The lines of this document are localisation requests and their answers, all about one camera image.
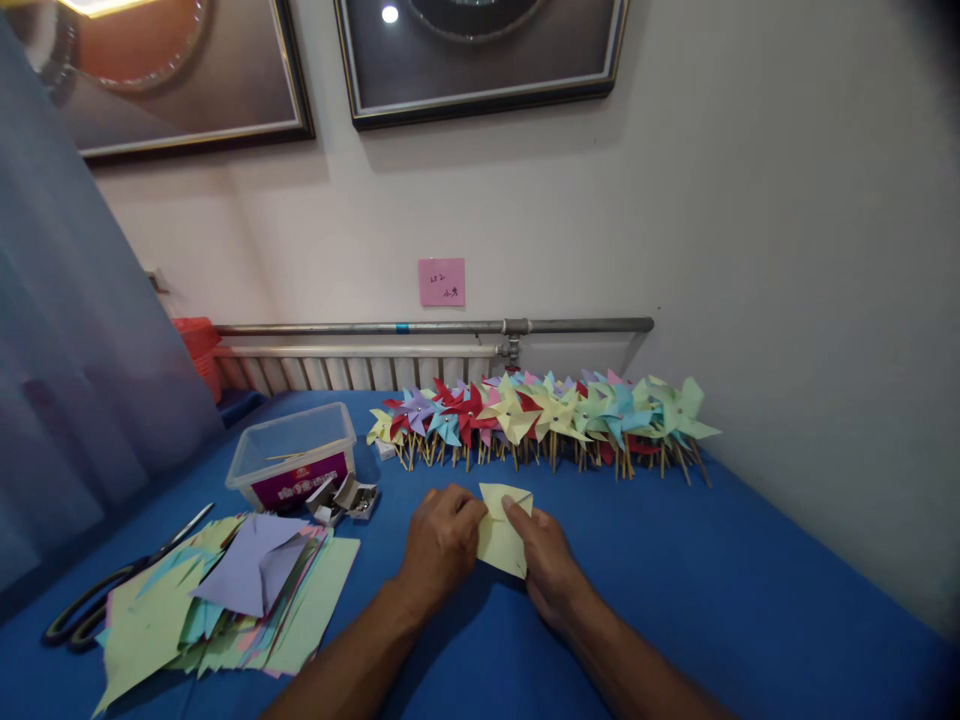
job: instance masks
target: table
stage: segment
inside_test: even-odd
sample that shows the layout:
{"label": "table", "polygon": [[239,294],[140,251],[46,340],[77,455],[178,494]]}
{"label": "table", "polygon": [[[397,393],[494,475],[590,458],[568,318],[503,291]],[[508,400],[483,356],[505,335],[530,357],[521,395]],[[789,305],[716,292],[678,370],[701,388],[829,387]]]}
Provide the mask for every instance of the table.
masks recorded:
{"label": "table", "polygon": [[[4,717],[89,717],[103,692],[102,653],[75,656],[37,642],[54,615],[105,573],[158,547],[197,510],[211,519],[249,509],[224,479],[247,426],[328,402],[346,403],[357,472],[379,482],[367,525],[337,529],[362,540],[324,642],[341,632],[400,565],[409,518],[427,490],[478,482],[532,490],[563,525],[593,583],[613,608],[680,669],[743,718],[938,717],[958,652],[800,530],[714,461],[714,483],[687,487],[641,471],[578,474],[546,466],[461,463],[412,473],[380,463],[363,440],[370,408],[397,393],[301,392],[272,398],[184,468],[112,536],[0,628]],[[108,717],[255,718],[285,680],[252,671],[160,673]],[[539,621],[519,581],[478,563],[425,631],[384,717],[606,717],[569,651]]]}

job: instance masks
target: scissors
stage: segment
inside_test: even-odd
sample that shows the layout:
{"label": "scissors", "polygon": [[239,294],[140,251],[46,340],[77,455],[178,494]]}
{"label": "scissors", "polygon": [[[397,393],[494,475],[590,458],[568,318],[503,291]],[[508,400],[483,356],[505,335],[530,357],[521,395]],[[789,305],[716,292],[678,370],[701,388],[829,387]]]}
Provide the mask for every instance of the scissors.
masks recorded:
{"label": "scissors", "polygon": [[[160,561],[164,555],[173,550],[183,538],[190,534],[206,514],[213,509],[213,506],[214,503],[210,503],[198,512],[193,520],[184,525],[180,532],[164,543],[153,555],[142,557],[129,565],[124,565],[87,590],[70,607],[60,613],[56,620],[50,623],[50,627],[40,636],[40,644],[47,647],[56,647],[67,643],[67,649],[75,653],[84,653],[96,647],[97,627],[107,616],[107,596],[110,591]],[[80,608],[104,590],[105,592],[100,597],[74,619],[74,615]]]}

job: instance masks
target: framed picture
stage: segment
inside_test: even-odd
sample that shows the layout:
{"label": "framed picture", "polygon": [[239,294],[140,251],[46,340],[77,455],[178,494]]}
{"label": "framed picture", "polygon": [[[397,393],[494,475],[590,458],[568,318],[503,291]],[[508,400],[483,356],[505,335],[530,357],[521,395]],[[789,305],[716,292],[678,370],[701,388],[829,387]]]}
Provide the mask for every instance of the framed picture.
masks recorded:
{"label": "framed picture", "polygon": [[12,0],[93,164],[315,137],[286,0]]}
{"label": "framed picture", "polygon": [[629,0],[334,0],[357,130],[604,97]]}

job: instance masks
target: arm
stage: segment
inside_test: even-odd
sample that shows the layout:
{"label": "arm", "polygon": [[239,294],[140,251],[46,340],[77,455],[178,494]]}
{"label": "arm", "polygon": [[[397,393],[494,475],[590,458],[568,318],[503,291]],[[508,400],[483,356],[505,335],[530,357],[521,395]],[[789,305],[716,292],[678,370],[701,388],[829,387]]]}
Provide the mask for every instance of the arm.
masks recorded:
{"label": "arm", "polygon": [[410,521],[396,578],[309,663],[265,720],[372,718],[420,631],[473,571],[487,506],[463,488],[431,490]]}
{"label": "arm", "polygon": [[614,715],[621,720],[732,717],[607,606],[573,559],[556,520],[541,510],[530,517],[509,497],[503,506],[523,538],[530,599],[566,639]]}

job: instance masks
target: clear plastic container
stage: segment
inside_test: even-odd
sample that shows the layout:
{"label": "clear plastic container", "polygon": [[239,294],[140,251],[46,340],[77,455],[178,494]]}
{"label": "clear plastic container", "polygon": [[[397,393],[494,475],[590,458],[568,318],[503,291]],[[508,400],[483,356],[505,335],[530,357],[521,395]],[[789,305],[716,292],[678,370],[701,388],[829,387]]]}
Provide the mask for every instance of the clear plastic container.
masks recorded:
{"label": "clear plastic container", "polygon": [[[331,477],[337,485],[354,471],[357,435],[343,403],[253,425],[243,431],[226,485],[259,512],[306,500]],[[302,453],[296,457],[282,457]]]}

